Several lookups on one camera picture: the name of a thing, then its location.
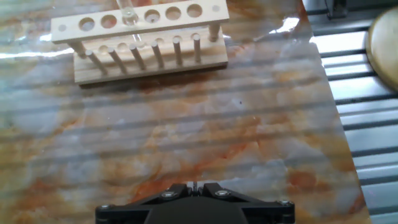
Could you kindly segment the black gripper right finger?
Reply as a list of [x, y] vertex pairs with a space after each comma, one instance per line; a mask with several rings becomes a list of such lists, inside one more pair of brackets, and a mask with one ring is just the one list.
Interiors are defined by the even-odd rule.
[[295, 223], [295, 204], [289, 200], [266, 202], [223, 188], [218, 183], [207, 183], [198, 188], [198, 195], [234, 205], [245, 223]]

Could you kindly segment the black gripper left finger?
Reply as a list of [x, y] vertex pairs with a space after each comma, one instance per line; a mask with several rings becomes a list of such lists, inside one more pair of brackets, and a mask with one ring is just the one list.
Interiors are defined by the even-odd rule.
[[195, 195], [195, 184], [172, 184], [166, 190], [126, 205], [106, 204], [95, 208], [96, 224], [145, 223], [157, 206]]

